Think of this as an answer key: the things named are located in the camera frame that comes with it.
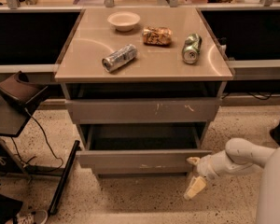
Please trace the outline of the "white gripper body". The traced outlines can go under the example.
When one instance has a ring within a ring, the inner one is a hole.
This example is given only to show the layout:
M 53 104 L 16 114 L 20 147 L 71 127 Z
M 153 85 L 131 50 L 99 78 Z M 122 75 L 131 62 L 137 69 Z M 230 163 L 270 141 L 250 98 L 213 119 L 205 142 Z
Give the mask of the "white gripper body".
M 214 180 L 217 177 L 227 175 L 231 168 L 232 161 L 225 151 L 202 157 L 197 166 L 197 172 L 207 180 Z

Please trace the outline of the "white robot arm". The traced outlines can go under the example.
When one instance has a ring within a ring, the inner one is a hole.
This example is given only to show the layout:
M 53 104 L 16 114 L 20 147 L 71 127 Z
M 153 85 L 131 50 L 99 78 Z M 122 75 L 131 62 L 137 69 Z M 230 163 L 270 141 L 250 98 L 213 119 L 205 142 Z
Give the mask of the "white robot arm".
M 202 158 L 188 157 L 193 175 L 184 193 L 193 199 L 207 182 L 224 175 L 248 175 L 262 169 L 255 224 L 280 224 L 280 147 L 255 145 L 243 138 L 232 138 L 225 149 Z

